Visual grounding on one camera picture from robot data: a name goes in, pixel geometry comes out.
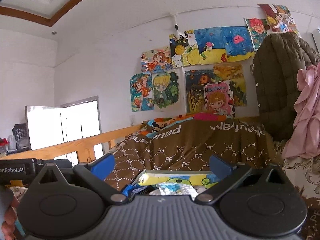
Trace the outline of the person's left hand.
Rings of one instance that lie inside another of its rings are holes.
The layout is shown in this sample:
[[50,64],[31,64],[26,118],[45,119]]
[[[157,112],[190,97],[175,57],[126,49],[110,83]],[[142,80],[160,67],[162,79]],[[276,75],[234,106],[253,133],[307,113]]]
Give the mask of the person's left hand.
[[19,205],[19,200],[13,191],[5,186],[1,186],[1,239],[16,239],[15,209]]

